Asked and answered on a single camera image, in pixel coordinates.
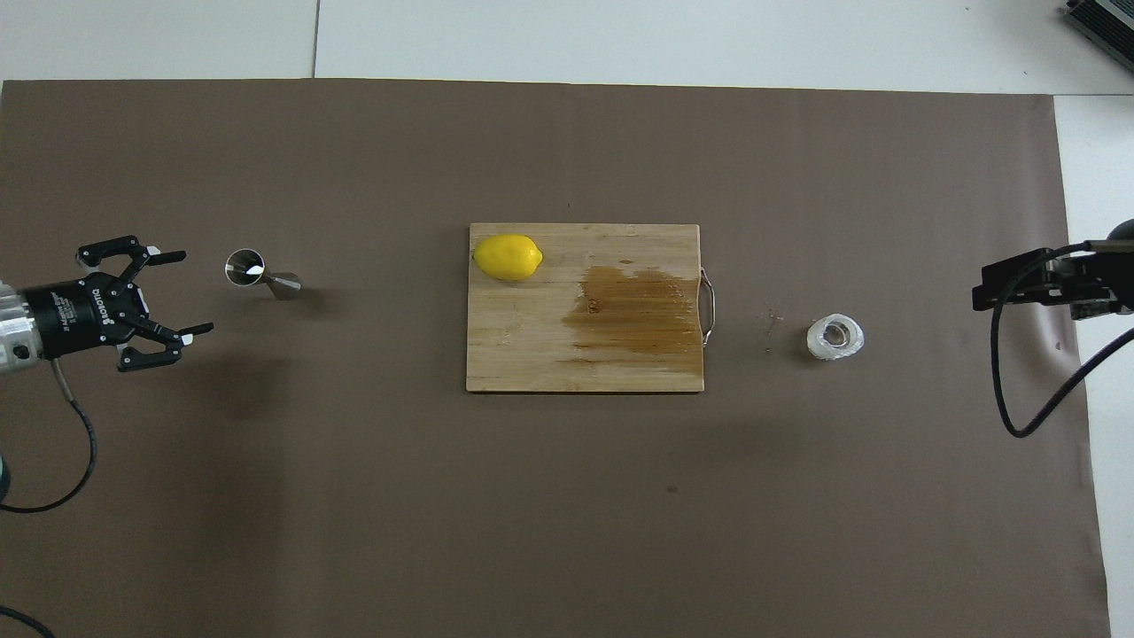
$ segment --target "cutting board handle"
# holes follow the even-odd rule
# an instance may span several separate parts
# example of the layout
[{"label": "cutting board handle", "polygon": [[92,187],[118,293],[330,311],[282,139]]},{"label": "cutting board handle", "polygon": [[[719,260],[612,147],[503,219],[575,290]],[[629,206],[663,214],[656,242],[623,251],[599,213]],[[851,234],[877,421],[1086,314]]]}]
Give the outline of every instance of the cutting board handle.
[{"label": "cutting board handle", "polygon": [[709,326],[705,327],[701,337],[701,348],[704,348],[709,346],[709,338],[712,337],[713,326],[717,325],[717,290],[713,289],[712,281],[709,280],[709,274],[703,265],[701,266],[700,284],[709,290]]}]

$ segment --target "white table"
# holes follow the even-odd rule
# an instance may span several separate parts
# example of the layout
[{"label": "white table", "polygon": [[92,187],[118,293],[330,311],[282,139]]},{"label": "white table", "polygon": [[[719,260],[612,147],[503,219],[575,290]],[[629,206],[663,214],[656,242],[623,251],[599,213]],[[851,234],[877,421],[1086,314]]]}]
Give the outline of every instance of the white table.
[{"label": "white table", "polygon": [[[0,79],[319,76],[1050,93],[1070,238],[1100,238],[1134,216],[1134,74],[1063,24],[1058,6],[0,0]],[[1080,323],[1081,351],[1090,356],[1129,325],[1118,316]],[[1119,637],[1134,636],[1134,510],[1124,507],[1134,490],[1126,462],[1134,395],[1123,383],[1131,371],[1127,349],[1088,381]]]}]

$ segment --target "lemon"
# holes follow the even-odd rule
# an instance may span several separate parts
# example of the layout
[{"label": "lemon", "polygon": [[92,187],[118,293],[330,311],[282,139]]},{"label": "lemon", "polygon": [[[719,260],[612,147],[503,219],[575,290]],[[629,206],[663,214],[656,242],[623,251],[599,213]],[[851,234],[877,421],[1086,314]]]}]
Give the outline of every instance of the lemon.
[{"label": "lemon", "polygon": [[527,235],[507,232],[492,235],[476,244],[473,261],[489,277],[519,281],[535,272],[543,261],[543,253]]}]

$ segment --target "wet stain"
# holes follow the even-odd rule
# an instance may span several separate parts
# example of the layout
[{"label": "wet stain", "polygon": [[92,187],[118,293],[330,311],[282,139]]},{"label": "wet stain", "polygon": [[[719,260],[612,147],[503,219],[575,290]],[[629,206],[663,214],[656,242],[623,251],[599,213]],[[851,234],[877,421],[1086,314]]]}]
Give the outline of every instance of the wet stain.
[{"label": "wet stain", "polygon": [[582,294],[562,323],[575,331],[575,348],[587,355],[570,363],[701,374],[696,279],[653,269],[628,275],[593,265],[581,283]]}]

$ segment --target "cable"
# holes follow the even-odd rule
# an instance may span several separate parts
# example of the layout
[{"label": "cable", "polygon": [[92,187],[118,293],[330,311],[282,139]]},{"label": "cable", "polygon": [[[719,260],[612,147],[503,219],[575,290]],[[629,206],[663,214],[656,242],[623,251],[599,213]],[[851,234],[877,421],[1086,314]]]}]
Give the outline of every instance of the cable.
[{"label": "cable", "polygon": [[1032,273],[1033,270],[1043,265],[1044,263],[1057,258],[1059,256],[1070,254],[1073,252],[1080,250],[1091,250],[1091,241],[1082,241],[1078,244],[1070,244],[1058,249],[1047,252],[1027,264],[1021,267],[1008,282],[1005,283],[1004,289],[1000,290],[1000,296],[996,299],[996,305],[992,307],[992,329],[990,331],[991,341],[991,354],[992,354],[992,391],[996,393],[996,407],[1000,411],[1000,420],[1004,422],[1004,427],[1008,431],[1008,434],[1016,439],[1024,439],[1035,432],[1041,424],[1055,411],[1056,407],[1067,398],[1068,394],[1075,386],[1077,386],[1084,377],[1091,374],[1092,371],[1099,367],[1100,364],[1107,360],[1111,355],[1117,352],[1124,346],[1134,341],[1134,329],[1123,333],[1118,339],[1107,344],[1102,350],[1094,355],[1086,364],[1084,364],[1075,374],[1072,375],[1059,390],[1056,391],[1051,399],[1043,405],[1043,408],[1035,415],[1034,418],[1025,426],[1023,429],[1017,429],[1012,423],[1012,418],[1008,416],[1008,407],[1004,402],[1004,389],[1000,385],[1000,314],[1004,312],[1004,306],[1012,298],[1012,295],[1016,294],[1016,288],[1019,282],[1024,280]]},{"label": "cable", "polygon": [[0,606],[0,615],[6,615],[6,616],[8,616],[10,619],[15,619],[15,620],[17,620],[19,622],[23,622],[24,624],[26,624],[26,626],[31,627],[32,629],[39,631],[40,636],[42,636],[43,638],[56,638],[56,635],[52,633],[51,630],[48,629],[46,627],[43,627],[43,624],[40,621],[35,620],[34,618],[32,618],[29,615],[22,614],[22,613],[17,612],[16,610],[12,610],[12,609],[9,609],[9,607],[5,607],[5,606]]},{"label": "cable", "polygon": [[71,488],[65,496],[48,503],[46,505],[39,505],[36,508],[17,508],[15,505],[5,505],[0,503],[0,511],[12,512],[16,514],[35,514],[39,512],[46,512],[48,510],[54,510],[56,508],[62,505],[64,503],[70,501],[76,494],[83,490],[86,482],[91,478],[94,473],[94,462],[99,456],[99,446],[94,441],[94,426],[91,425],[91,420],[86,417],[86,412],[83,411],[83,407],[75,401],[75,395],[71,394],[70,388],[67,385],[67,378],[64,377],[64,369],[59,365],[59,359],[51,360],[51,371],[56,374],[56,382],[59,383],[59,390],[64,393],[64,399],[70,405],[75,414],[83,422],[83,427],[86,428],[86,436],[91,441],[91,457],[86,462],[86,473],[83,474],[83,478],[79,479],[78,484]]}]

